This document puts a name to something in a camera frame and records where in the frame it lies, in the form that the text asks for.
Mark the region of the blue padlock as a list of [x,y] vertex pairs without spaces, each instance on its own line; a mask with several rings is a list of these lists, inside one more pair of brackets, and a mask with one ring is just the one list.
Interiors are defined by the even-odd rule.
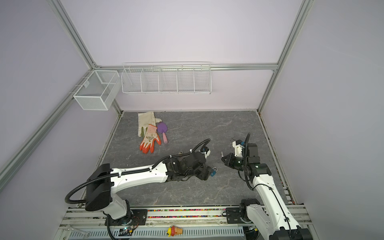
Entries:
[[212,169],[211,169],[211,172],[210,172],[210,176],[211,177],[213,177],[216,173],[217,173],[217,168],[216,167],[213,167]]

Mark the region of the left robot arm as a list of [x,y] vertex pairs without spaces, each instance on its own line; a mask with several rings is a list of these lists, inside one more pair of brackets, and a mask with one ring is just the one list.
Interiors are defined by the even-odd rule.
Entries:
[[153,165],[130,169],[112,169],[110,164],[103,164],[88,179],[85,209],[103,211],[113,220],[129,219],[129,201],[119,197],[118,192],[152,183],[185,182],[191,177],[206,181],[216,171],[207,165],[208,155],[207,152],[170,155]]

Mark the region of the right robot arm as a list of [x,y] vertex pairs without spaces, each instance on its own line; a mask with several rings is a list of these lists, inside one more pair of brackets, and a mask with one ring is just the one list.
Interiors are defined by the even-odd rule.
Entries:
[[265,240],[312,240],[310,230],[300,226],[280,196],[268,165],[261,163],[258,146],[237,140],[233,148],[234,153],[222,156],[222,161],[243,172],[248,188],[257,191],[263,202],[242,200],[241,220],[252,223]]

